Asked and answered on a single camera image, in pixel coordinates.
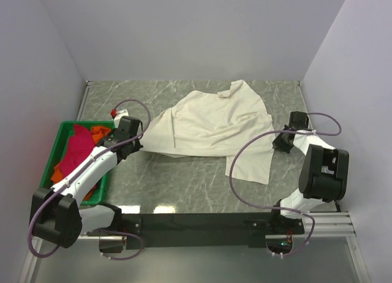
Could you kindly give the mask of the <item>white t shirt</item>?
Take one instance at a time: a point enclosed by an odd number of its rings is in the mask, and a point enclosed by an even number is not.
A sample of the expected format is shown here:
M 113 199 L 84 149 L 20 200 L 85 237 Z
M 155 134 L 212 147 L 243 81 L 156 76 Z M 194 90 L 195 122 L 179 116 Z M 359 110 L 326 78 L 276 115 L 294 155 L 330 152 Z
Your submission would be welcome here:
M 151 121 L 141 143 L 171 157 L 225 157 L 226 175 L 268 184 L 273 129 L 262 98 L 238 80 L 215 94 L 190 92 Z

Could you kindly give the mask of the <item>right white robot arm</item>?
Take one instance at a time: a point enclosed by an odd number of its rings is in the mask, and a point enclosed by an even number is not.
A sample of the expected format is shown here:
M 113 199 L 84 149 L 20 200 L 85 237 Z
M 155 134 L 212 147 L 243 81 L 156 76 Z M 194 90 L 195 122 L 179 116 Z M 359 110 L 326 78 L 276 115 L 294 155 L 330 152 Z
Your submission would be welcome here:
M 279 200 L 269 218 L 269 227 L 283 233 L 291 221 L 302 218 L 316 206 L 341 200 L 347 188 L 349 152 L 337 149 L 309 128 L 309 115 L 301 111 L 290 113 L 289 122 L 273 141 L 273 148 L 290 153 L 297 148 L 304 155 L 298 188 Z

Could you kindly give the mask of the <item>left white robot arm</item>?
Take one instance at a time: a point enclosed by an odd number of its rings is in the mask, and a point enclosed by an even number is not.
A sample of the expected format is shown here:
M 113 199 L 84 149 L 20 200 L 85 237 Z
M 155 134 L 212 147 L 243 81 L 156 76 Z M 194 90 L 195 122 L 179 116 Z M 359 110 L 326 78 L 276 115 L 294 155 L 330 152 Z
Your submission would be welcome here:
M 102 229 L 108 235 L 119 233 L 123 221 L 117 206 L 103 203 L 80 209 L 80 205 L 104 175 L 141 149 L 138 131 L 142 126 L 139 119 L 123 116 L 118 127 L 67 177 L 50 188 L 38 188 L 32 196 L 28 238 L 36 236 L 68 248 L 87 232 Z

